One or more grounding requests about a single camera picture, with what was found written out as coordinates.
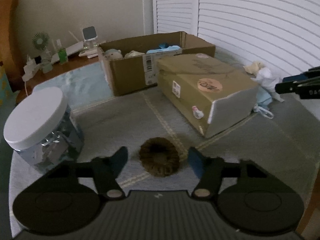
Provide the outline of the light blue mask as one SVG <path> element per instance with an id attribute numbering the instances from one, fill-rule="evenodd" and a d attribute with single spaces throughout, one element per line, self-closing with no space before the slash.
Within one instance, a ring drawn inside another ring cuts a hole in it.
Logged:
<path id="1" fill-rule="evenodd" d="M 262 87 L 258 88 L 257 92 L 257 102 L 253 107 L 253 112 L 259 113 L 265 118 L 273 119 L 274 114 L 269 110 L 269 104 L 273 102 L 272 96 L 268 91 L 264 90 Z"/>

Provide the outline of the white cloth with beige knot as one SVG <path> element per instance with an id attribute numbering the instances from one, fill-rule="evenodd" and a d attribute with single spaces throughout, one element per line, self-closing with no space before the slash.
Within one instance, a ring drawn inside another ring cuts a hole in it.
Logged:
<path id="1" fill-rule="evenodd" d="M 251 79 L 268 91 L 272 98 L 279 102 L 284 102 L 284 99 L 276 92 L 276 84 L 282 82 L 282 78 L 279 75 L 265 67 L 260 61 L 254 61 L 251 65 L 243 66 L 243 68 L 246 73 L 254 76 Z"/>

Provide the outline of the cream drawstring pouch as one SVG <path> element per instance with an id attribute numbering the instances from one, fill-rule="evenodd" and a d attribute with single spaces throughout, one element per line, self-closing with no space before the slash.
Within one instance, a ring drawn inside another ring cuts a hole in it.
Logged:
<path id="1" fill-rule="evenodd" d="M 132 51 L 130 51 L 129 53 L 125 54 L 125 58 L 127 59 L 127 58 L 129 58 L 129 57 L 142 56 L 142 55 L 144 55 L 144 54 L 145 54 L 145 53 L 132 50 Z"/>

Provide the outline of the blue round plush toy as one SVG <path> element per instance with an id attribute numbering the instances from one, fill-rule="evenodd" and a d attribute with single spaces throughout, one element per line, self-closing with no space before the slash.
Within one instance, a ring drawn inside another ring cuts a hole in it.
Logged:
<path id="1" fill-rule="evenodd" d="M 117 60 L 122 59 L 123 55 L 121 53 L 121 50 L 109 49 L 104 52 L 104 57 L 106 57 L 108 60 Z"/>

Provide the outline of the blue face mask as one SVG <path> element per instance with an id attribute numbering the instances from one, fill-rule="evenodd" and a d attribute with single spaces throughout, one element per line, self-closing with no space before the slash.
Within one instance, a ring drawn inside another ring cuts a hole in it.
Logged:
<path id="1" fill-rule="evenodd" d="M 162 52 L 169 52 L 169 51 L 176 51 L 180 50 L 181 47 L 178 45 L 168 45 L 167 43 L 162 43 L 158 46 L 157 49 L 150 49 L 146 53 L 147 54 L 154 54 L 154 53 L 162 53 Z"/>

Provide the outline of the grey checked blanket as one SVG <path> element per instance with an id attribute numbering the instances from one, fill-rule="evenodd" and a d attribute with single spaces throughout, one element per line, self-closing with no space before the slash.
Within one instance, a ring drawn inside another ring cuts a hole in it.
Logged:
<path id="1" fill-rule="evenodd" d="M 117 178 L 125 198 L 65 239 L 251 239 L 226 224 L 209 203 L 191 199 L 199 179 L 187 164 L 190 147 L 225 161 L 252 160 L 296 191 L 305 204 L 319 167 L 319 120 L 296 96 L 273 102 L 273 119 L 252 113 L 206 139 L 158 87 L 74 110 L 84 137 L 80 162 L 111 156 L 125 146 L 129 160 Z M 144 170 L 138 151 L 163 137 L 176 147 L 179 171 L 156 178 Z"/>

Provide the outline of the white louvered door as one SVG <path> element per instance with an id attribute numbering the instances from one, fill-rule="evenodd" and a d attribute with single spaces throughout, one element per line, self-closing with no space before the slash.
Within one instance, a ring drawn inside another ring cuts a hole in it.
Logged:
<path id="1" fill-rule="evenodd" d="M 319 66 L 319 0 L 153 0 L 153 29 L 185 31 L 283 76 Z"/>

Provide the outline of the clear jar white lid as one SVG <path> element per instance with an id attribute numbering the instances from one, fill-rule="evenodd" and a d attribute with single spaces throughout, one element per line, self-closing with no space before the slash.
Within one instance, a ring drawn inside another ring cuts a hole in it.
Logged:
<path id="1" fill-rule="evenodd" d="M 76 161 L 84 146 L 83 133 L 58 87 L 26 97 L 8 116 L 3 135 L 9 146 L 42 174 L 63 161 Z"/>

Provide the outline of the closed tan cardboard box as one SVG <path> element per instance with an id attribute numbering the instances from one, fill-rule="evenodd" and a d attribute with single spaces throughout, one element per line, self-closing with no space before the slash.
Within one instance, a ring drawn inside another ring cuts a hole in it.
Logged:
<path id="1" fill-rule="evenodd" d="M 259 85 L 240 69 L 206 54 L 157 60 L 163 94 L 205 138 L 251 114 Z"/>

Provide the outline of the light blue towel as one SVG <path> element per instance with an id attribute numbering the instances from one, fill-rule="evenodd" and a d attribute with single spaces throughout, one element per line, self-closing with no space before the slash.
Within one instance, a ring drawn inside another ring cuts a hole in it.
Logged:
<path id="1" fill-rule="evenodd" d="M 100 62 L 77 68 L 45 81 L 33 88 L 33 92 L 59 87 L 72 109 L 82 108 L 113 98 Z"/>

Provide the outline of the open brown cardboard box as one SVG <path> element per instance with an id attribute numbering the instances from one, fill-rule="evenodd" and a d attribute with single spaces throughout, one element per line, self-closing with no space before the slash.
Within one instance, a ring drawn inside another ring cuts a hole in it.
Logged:
<path id="1" fill-rule="evenodd" d="M 147 54 L 162 43 L 178 45 L 180 50 Z M 108 60 L 104 52 L 109 49 L 121 50 L 122 59 Z M 135 50 L 145 53 L 142 56 L 125 58 L 125 54 Z M 204 53 L 215 56 L 215 45 L 184 31 L 159 33 L 125 38 L 102 43 L 98 47 L 98 56 L 105 72 L 105 79 L 114 96 L 122 96 L 154 86 L 157 83 L 156 61 L 164 56 Z"/>

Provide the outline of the wooden nightstand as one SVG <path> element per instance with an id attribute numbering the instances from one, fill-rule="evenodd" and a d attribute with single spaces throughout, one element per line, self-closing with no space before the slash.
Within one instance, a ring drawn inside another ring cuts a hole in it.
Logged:
<path id="1" fill-rule="evenodd" d="M 23 88 L 17 98 L 16 104 L 19 104 L 22 100 L 27 97 L 27 94 L 31 94 L 33 88 L 36 85 L 39 85 L 47 80 L 53 79 L 56 76 L 64 74 L 68 71 L 81 68 L 83 66 L 98 62 L 98 57 L 93 57 L 88 59 L 87 57 L 80 57 L 77 54 L 73 54 L 68 58 L 68 62 L 64 64 L 55 63 L 53 64 L 53 69 L 50 72 L 43 74 L 41 70 L 39 70 L 33 78 L 26 82 L 25 88 Z"/>

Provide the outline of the white remote control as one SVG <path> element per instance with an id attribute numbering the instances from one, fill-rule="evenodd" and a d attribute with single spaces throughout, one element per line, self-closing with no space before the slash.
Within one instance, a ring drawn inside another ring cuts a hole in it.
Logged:
<path id="1" fill-rule="evenodd" d="M 88 50 L 84 50 L 79 53 L 79 57 L 84 57 L 86 56 L 88 59 L 94 58 L 98 56 L 98 49 L 97 48 L 91 48 Z"/>

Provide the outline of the yellow blue packaging bag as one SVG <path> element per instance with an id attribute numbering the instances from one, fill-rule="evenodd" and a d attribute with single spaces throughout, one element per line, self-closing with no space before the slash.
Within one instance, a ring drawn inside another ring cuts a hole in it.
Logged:
<path id="1" fill-rule="evenodd" d="M 5 68 L 0 66 L 0 106 L 3 106 L 12 98 L 12 90 L 5 72 Z"/>

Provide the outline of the white wifi router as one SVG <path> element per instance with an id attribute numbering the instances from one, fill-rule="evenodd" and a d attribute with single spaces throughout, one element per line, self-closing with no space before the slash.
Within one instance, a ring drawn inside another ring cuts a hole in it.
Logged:
<path id="1" fill-rule="evenodd" d="M 78 53 L 80 52 L 83 47 L 84 47 L 84 41 L 83 40 L 80 40 L 78 39 L 70 30 L 68 31 L 70 33 L 70 35 L 76 40 L 76 43 L 67 47 L 65 49 L 66 51 L 66 54 L 67 56 L 70 56 L 70 55 L 73 55 L 75 53 Z M 57 39 L 56 42 L 52 41 L 53 42 L 53 47 L 55 49 L 56 52 L 58 52 L 58 49 L 59 48 L 62 48 L 62 43 L 61 43 L 61 40 L 60 39 Z M 52 59 L 51 59 L 51 64 L 55 64 L 57 62 L 60 61 L 60 58 L 59 58 L 59 55 L 58 53 L 55 53 L 53 56 L 52 56 Z"/>

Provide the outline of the green small bottle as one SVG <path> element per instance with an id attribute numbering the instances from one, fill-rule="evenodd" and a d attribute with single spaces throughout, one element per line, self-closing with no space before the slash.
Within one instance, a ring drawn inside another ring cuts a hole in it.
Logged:
<path id="1" fill-rule="evenodd" d="M 60 64 L 68 62 L 68 55 L 66 49 L 62 46 L 61 40 L 57 39 L 57 54 L 59 57 Z"/>

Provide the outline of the white power strip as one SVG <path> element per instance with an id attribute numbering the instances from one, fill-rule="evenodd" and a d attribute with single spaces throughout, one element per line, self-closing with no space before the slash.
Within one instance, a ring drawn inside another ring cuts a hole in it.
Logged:
<path id="1" fill-rule="evenodd" d="M 28 80 L 33 78 L 40 69 L 40 66 L 40 64 L 36 63 L 35 59 L 31 59 L 28 55 L 26 65 L 23 67 L 24 75 L 22 76 L 22 80 L 24 82 L 27 82 Z"/>

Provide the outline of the small screen on stand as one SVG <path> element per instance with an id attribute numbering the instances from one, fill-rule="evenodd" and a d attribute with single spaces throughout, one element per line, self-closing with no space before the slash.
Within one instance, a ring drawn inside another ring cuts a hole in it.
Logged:
<path id="1" fill-rule="evenodd" d="M 84 38 L 84 49 L 93 49 L 97 46 L 97 32 L 94 26 L 85 27 L 82 29 Z"/>

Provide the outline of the small green desk fan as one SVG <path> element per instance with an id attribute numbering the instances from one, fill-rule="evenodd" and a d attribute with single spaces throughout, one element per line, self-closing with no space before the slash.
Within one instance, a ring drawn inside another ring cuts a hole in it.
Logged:
<path id="1" fill-rule="evenodd" d="M 53 69 L 51 62 L 52 54 L 48 49 L 49 41 L 49 35 L 45 32 L 38 32 L 32 38 L 34 48 L 40 52 L 41 68 L 44 74 Z"/>

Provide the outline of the wooden headboard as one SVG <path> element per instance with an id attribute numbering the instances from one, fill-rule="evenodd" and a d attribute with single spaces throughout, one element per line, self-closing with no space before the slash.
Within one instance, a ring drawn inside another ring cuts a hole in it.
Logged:
<path id="1" fill-rule="evenodd" d="M 22 87 L 24 62 L 18 47 L 14 16 L 18 0 L 1 0 L 1 66 L 13 92 Z"/>

